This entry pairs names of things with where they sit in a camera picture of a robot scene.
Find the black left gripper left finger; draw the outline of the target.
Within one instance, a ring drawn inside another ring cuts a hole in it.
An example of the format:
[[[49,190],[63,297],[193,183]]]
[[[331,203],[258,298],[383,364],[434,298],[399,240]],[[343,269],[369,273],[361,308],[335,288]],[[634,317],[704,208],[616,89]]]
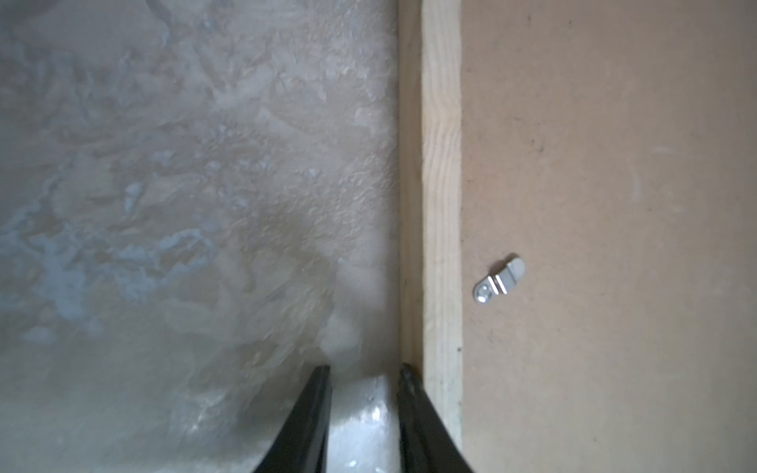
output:
[[[254,473],[326,471],[331,410],[330,366],[316,367]]]

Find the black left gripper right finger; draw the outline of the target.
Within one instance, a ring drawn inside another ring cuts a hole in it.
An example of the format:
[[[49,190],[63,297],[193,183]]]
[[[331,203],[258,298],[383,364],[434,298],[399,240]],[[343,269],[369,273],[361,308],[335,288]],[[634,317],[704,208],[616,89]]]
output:
[[[402,472],[473,472],[447,432],[420,376],[408,364],[400,369],[397,401]]]

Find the light wooden picture frame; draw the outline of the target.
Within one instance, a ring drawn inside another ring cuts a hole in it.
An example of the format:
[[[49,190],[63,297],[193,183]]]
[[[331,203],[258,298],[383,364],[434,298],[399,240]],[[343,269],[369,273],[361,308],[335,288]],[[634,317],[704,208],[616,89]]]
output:
[[[461,2],[398,4],[400,352],[462,445]]]

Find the brown frame backing board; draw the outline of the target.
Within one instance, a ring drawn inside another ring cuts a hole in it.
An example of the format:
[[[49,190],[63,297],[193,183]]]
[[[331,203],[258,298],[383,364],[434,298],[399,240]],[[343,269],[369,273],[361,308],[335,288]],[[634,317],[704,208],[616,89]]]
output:
[[[756,468],[756,5],[467,1],[478,472]]]

